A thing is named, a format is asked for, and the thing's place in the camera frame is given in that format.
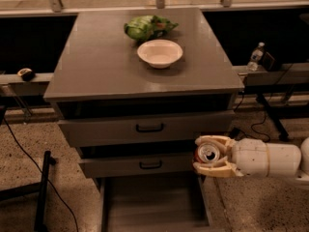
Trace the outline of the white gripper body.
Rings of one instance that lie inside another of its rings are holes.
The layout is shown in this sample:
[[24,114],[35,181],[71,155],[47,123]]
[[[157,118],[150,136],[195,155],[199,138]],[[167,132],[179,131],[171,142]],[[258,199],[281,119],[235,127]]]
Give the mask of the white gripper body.
[[301,152],[292,144],[265,143],[260,139],[228,138],[223,145],[235,177],[294,177]]

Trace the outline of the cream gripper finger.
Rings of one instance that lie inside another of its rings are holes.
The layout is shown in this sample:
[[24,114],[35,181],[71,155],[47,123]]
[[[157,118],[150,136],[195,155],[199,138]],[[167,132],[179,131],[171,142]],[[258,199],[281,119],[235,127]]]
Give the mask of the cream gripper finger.
[[197,146],[205,143],[214,144],[221,154],[227,154],[236,144],[236,140],[223,135],[202,135],[195,140]]
[[208,177],[232,178],[244,176],[244,174],[238,170],[237,165],[230,162],[228,157],[223,157],[219,161],[211,163],[201,162],[194,158],[192,160],[192,166],[197,174]]

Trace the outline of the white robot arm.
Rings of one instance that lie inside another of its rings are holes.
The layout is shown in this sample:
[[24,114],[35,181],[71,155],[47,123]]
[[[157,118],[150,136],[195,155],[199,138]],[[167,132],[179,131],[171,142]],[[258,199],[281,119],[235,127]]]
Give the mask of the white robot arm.
[[309,138],[294,144],[265,143],[261,139],[235,140],[203,135],[195,140],[192,165],[204,176],[217,178],[270,177],[309,189]]

